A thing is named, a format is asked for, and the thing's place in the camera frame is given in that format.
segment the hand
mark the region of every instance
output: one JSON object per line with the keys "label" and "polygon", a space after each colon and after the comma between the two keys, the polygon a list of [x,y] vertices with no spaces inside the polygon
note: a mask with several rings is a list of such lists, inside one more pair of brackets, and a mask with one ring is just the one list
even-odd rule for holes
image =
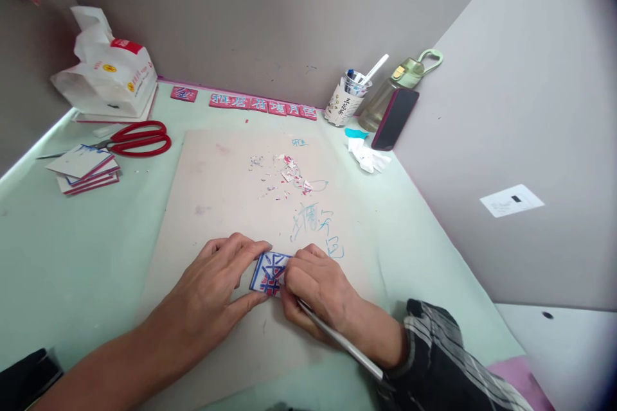
{"label": "hand", "polygon": [[262,252],[272,246],[240,233],[206,243],[172,291],[136,330],[154,342],[157,369],[167,371],[169,383],[192,369],[214,350],[233,327],[268,296],[251,292],[230,303],[240,277]]}
{"label": "hand", "polygon": [[229,302],[242,273],[271,248],[240,233],[208,241],[146,321],[86,356],[33,411],[130,410],[178,380],[268,299],[251,292]]}
{"label": "hand", "polygon": [[384,310],[362,299],[336,260],[316,245],[306,246],[289,259],[281,297],[285,317],[314,338],[333,344],[298,306],[297,297],[381,367],[391,369],[404,363],[404,327]]}

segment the white paper label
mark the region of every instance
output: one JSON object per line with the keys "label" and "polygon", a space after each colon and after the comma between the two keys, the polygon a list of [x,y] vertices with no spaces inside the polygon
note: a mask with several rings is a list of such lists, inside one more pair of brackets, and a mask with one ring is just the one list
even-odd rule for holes
{"label": "white paper label", "polygon": [[525,185],[504,189],[498,193],[483,197],[480,199],[480,202],[495,217],[523,212],[544,205],[544,202],[539,200]]}
{"label": "white paper label", "polygon": [[346,93],[339,84],[324,112],[326,120],[334,125],[345,125],[352,118],[360,103],[362,103],[362,98]]}

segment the desk surface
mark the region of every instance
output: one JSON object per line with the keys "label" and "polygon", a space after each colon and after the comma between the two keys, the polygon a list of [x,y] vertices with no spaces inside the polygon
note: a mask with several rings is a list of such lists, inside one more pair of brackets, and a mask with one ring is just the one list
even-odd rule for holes
{"label": "desk surface", "polygon": [[[247,118],[273,130],[304,124],[324,134],[369,211],[362,219],[375,230],[384,308],[400,311],[410,297],[447,308],[466,348],[485,365],[523,353],[396,159],[385,173],[368,175],[346,151],[344,130],[321,116],[312,122],[213,109],[210,91],[202,89],[195,103],[186,103],[169,98],[171,88],[159,84],[153,118],[165,122],[174,145],[158,157],[120,158],[120,183],[65,197],[45,168],[49,161],[35,160],[97,140],[92,131],[102,126],[71,123],[72,111],[0,180],[0,370],[40,347],[53,347],[68,369],[133,326],[184,133],[240,128]],[[373,408],[370,388],[341,353],[208,410],[266,409],[278,402]]]}

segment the pen holder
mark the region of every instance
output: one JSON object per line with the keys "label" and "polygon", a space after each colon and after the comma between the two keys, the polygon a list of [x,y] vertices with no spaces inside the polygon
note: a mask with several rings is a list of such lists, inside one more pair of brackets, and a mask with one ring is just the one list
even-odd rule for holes
{"label": "pen holder", "polygon": [[364,95],[373,85],[370,80],[366,83],[356,82],[363,78],[364,75],[361,73],[353,73],[351,77],[345,74],[341,78],[330,98],[328,107],[323,112],[323,116],[328,122],[341,127],[352,118],[354,112],[362,103]]}

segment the red label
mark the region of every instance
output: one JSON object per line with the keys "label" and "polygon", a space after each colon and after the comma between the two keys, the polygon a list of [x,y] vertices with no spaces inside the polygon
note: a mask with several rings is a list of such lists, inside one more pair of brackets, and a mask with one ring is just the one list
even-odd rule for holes
{"label": "red label", "polygon": [[135,42],[129,42],[128,40],[123,39],[114,39],[114,41],[111,42],[111,46],[114,48],[123,48],[131,53],[134,53],[135,55],[137,55],[143,48],[143,46],[136,44]]}

